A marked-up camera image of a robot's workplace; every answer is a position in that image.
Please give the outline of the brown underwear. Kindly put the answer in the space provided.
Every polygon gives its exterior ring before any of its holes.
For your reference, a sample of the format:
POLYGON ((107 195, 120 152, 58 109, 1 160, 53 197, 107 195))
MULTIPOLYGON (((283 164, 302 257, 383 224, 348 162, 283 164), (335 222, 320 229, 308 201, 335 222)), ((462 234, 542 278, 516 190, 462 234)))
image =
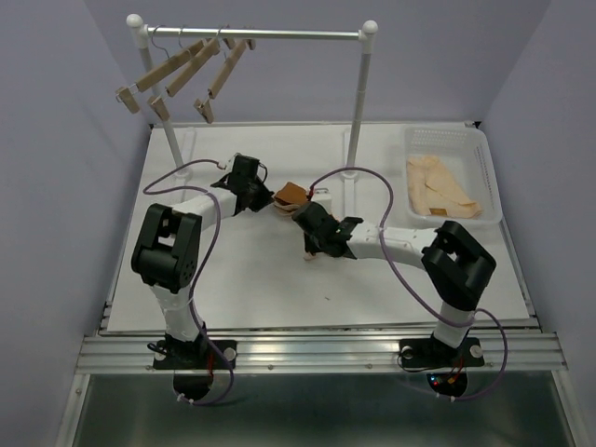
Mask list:
POLYGON ((275 192, 273 199, 276 211, 289 217, 308 201, 308 192, 296 183, 287 182, 275 192))

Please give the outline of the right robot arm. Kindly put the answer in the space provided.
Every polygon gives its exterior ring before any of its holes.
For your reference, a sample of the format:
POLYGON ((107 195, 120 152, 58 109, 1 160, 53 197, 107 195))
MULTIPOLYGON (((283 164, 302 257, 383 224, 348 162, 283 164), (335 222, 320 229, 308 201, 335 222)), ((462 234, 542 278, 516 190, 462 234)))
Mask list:
POLYGON ((402 367, 429 371, 485 364, 480 341, 468 332, 496 261, 460 223, 445 221, 437 229, 383 228, 360 217, 339 221, 313 201, 292 219, 303 230, 309 254, 386 260, 392 269, 405 264, 426 272, 441 298, 437 325, 427 338, 400 341, 402 367))

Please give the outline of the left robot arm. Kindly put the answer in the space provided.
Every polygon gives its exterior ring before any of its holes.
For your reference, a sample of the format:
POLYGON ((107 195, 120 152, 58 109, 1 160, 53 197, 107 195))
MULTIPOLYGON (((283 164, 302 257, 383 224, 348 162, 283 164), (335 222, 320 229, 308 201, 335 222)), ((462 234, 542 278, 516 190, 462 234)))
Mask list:
POLYGON ((273 202, 266 176, 259 174, 267 168, 259 159, 236 154, 223 170, 223 177, 208 186, 157 190, 167 179, 162 176, 143 189, 148 196, 196 193, 174 205, 150 205, 131 255, 132 271, 157 299, 166 323, 163 338, 148 345, 157 370, 198 369, 218 357, 196 311, 196 283, 219 238, 222 220, 244 210, 258 212, 273 202))

